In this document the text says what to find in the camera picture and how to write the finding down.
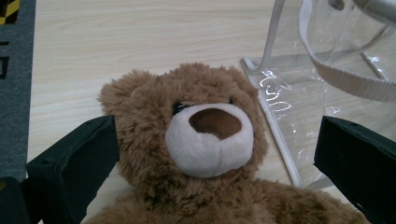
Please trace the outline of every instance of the yellow and black tape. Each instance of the yellow and black tape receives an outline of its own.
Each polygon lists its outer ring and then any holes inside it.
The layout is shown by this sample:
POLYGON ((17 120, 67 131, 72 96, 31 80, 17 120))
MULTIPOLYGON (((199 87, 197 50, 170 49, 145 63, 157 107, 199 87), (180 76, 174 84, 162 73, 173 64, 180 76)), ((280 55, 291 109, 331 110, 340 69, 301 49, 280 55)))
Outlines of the yellow and black tape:
POLYGON ((21 0, 0 0, 0 24, 17 21, 21 0))

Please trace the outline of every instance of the brown teddy bear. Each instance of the brown teddy bear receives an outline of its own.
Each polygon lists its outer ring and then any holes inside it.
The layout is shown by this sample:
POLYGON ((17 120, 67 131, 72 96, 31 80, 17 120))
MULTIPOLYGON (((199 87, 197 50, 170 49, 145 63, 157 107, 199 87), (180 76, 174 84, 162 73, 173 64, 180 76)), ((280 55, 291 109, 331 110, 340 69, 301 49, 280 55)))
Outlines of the brown teddy bear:
POLYGON ((88 223, 368 223, 329 194, 254 179, 267 151, 258 90, 235 68, 182 64, 103 87, 127 197, 88 223))

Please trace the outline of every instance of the furry plush fur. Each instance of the furry plush fur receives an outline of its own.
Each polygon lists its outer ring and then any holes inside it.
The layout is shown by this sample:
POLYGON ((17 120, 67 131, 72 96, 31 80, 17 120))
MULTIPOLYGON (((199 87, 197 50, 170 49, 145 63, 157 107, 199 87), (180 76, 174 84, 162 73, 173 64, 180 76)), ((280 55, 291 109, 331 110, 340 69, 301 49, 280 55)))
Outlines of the furry plush fur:
POLYGON ((368 223, 327 193, 254 180, 267 151, 257 95, 235 68, 200 63, 182 64, 162 76, 133 71, 105 85, 99 100, 105 114, 115 115, 118 167, 134 191, 88 223, 368 223), (175 105, 230 102, 252 124, 248 161, 221 175, 186 175, 164 140, 175 105))

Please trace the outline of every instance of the brown nose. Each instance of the brown nose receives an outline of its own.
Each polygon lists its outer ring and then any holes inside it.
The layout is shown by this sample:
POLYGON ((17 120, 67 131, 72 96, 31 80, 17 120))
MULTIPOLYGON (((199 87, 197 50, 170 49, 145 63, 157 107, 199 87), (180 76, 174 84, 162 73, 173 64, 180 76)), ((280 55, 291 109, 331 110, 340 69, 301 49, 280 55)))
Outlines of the brown nose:
POLYGON ((242 129, 235 116, 216 108, 201 110, 189 119, 190 125, 198 133, 213 133, 220 140, 226 139, 242 129))

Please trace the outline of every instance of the transparent plastic container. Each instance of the transparent plastic container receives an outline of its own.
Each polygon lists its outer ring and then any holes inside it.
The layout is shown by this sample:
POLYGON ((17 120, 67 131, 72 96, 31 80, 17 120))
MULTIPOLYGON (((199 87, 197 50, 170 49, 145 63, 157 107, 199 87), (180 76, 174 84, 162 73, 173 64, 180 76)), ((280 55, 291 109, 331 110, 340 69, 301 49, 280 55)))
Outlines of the transparent plastic container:
POLYGON ((373 7, 371 1, 304 0, 300 8, 302 2, 276 0, 263 57, 245 57, 242 65, 260 89, 292 183, 321 189, 332 184, 313 165, 322 116, 348 119, 396 140, 396 2, 385 0, 388 14, 379 10, 374 16, 365 7, 373 7), (346 75, 331 76, 326 66, 346 75))

